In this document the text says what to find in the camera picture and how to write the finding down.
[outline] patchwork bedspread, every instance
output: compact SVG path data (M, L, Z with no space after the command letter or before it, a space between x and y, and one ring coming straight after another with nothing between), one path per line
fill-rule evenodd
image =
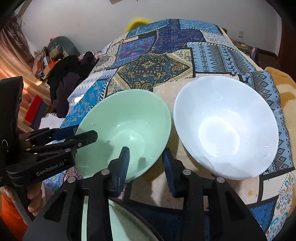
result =
M127 89L153 90L167 103L172 113L181 88L193 77L223 75L241 81L256 90L269 104L279 127L279 147L270 167L259 177L228 182L249 207L272 240L295 206L295 167L287 123L296 109L282 108L281 95L296 96L291 82L275 84L270 72L240 52L218 26L194 20L166 19L139 27L108 44L89 77L69 97L71 113L61 125L79 124L98 102ZM290 133L295 139L296 133ZM212 178L184 149L174 125L168 142L173 156L198 175ZM79 173L72 168L69 175ZM161 160L132 184L130 198L142 203L182 209L183 200L168 191Z

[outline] electrical outlet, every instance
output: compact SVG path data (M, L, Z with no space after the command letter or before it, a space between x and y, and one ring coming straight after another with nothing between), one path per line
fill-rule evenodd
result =
M243 31L239 31L239 37L243 38L244 37L244 32Z

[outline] bolt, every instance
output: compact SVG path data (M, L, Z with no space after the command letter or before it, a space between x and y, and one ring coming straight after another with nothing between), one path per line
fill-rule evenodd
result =
M76 181L76 177L69 177L69 178L67 179L67 181L68 181L68 183L73 183L73 182Z
M184 169L182 172L183 172L184 175L190 175L191 174L191 171L189 169Z
M223 177L217 177L217 182L224 183L225 179Z
M108 169L103 169L101 171L102 175L108 175L110 173L110 171Z

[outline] orange sleeve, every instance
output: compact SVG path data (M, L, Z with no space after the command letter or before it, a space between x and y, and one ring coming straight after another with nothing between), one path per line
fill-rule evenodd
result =
M23 222L15 206L4 196L2 196L2 212L0 216L16 239L22 241L28 226Z

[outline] green bowl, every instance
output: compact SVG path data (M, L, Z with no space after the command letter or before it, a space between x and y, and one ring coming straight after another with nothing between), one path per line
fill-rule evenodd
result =
M126 182L147 171L163 152L171 130L171 116L158 95L145 90L125 90L102 100L85 116L76 134L98 133L95 143L78 149L76 168L91 177L119 157L123 146L130 149Z

